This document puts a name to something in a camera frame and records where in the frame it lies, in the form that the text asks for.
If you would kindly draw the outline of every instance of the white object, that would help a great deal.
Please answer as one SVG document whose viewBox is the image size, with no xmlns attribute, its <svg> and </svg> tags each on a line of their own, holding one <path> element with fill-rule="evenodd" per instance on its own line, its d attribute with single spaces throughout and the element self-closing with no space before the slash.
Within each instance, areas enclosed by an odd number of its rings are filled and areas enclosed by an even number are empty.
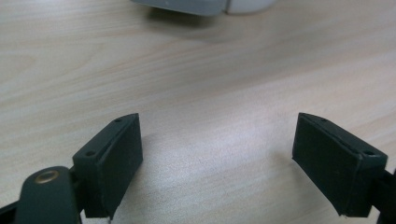
<svg viewBox="0 0 396 224">
<path fill-rule="evenodd" d="M 225 11 L 230 14 L 245 14 L 271 6 L 275 0 L 132 0 L 136 3 L 164 9 L 215 16 Z"/>
</svg>

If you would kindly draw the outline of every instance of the wood grain surface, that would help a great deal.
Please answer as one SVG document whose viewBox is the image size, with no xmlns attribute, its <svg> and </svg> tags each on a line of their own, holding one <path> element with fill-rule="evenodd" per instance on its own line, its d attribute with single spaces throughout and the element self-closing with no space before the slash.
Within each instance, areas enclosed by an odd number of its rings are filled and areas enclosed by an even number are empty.
<svg viewBox="0 0 396 224">
<path fill-rule="evenodd" d="M 291 148 L 306 112 L 396 168 L 396 2 L 199 18 L 128 0 L 2 0 L 0 95 L 0 206 L 139 113 L 145 160 L 112 223 L 372 224 L 375 209 L 337 216 Z"/>
</svg>

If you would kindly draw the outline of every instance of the black 3d-printed block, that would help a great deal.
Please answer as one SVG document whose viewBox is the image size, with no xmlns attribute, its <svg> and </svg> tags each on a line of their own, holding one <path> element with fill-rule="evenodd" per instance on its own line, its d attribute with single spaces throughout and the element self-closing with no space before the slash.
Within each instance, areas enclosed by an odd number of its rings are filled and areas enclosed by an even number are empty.
<svg viewBox="0 0 396 224">
<path fill-rule="evenodd" d="M 73 156 L 86 217 L 113 218 L 142 160 L 138 114 L 113 120 Z"/>
<path fill-rule="evenodd" d="M 292 154 L 339 215 L 368 217 L 370 187 L 384 174 L 386 154 L 308 114 L 299 115 Z"/>
</svg>

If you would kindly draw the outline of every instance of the wooden table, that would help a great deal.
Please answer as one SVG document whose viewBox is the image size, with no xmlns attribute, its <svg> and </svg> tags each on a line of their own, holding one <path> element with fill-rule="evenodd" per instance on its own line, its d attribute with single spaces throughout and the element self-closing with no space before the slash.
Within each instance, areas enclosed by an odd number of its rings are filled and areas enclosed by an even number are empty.
<svg viewBox="0 0 396 224">
<path fill-rule="evenodd" d="M 0 206 L 138 112 L 145 160 L 113 223 L 372 224 L 375 209 L 337 216 L 291 148 L 311 113 L 395 169 L 396 2 L 199 18 L 128 0 L 3 0 L 0 94 Z"/>
</svg>

